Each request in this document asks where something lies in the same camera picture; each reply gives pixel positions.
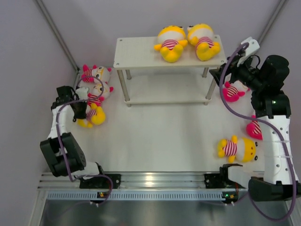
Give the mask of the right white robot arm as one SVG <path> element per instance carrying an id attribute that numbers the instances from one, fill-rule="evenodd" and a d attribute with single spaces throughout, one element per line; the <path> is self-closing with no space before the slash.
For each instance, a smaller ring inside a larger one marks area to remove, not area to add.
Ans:
<path id="1" fill-rule="evenodd" d="M 290 101 L 281 89 L 290 72 L 289 62 L 270 55 L 258 69 L 251 67 L 251 57 L 242 64 L 240 59 L 240 55 L 229 57 L 227 63 L 209 72 L 218 85 L 230 75 L 231 82 L 239 81 L 252 91 L 251 105 L 264 142 L 264 174 L 246 180 L 248 192 L 255 202 L 294 201 L 301 195 L 301 184 L 291 156 Z"/>

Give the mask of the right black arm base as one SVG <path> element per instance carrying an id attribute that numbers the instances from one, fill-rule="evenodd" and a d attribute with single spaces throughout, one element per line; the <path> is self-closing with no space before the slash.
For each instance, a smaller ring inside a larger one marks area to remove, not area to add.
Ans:
<path id="1" fill-rule="evenodd" d="M 232 166 L 242 167 L 243 165 L 237 163 L 224 164 L 219 168 L 219 172 L 204 174 L 206 189 L 237 188 L 237 183 L 228 178 L 228 168 Z"/>

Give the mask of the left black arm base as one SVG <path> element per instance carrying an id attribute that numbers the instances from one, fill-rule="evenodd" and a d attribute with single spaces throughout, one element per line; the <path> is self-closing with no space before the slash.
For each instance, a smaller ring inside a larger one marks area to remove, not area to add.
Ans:
<path id="1" fill-rule="evenodd" d="M 80 189 L 118 189 L 121 183 L 121 174 L 106 174 L 112 181 L 104 177 L 80 179 Z"/>

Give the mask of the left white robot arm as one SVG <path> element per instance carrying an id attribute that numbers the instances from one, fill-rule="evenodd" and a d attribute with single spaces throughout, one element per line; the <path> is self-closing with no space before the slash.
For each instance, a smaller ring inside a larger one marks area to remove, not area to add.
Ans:
<path id="1" fill-rule="evenodd" d="M 74 122 L 87 119 L 87 101 L 80 99 L 75 89 L 61 86 L 56 89 L 58 97 L 51 105 L 53 121 L 46 140 L 40 142 L 40 149 L 55 177 L 69 177 L 71 181 L 90 177 L 90 183 L 101 188 L 106 176 L 97 162 L 87 162 L 83 150 L 70 132 Z"/>

